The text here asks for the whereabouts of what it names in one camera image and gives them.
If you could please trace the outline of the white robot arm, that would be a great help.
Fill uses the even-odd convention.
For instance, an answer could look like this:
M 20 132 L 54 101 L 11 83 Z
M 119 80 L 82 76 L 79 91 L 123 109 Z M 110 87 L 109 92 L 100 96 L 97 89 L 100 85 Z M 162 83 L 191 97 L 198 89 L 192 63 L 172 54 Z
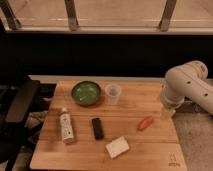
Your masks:
M 160 93 L 161 118 L 170 119 L 188 98 L 213 115 L 213 86 L 205 82 L 207 66 L 198 60 L 169 69 Z

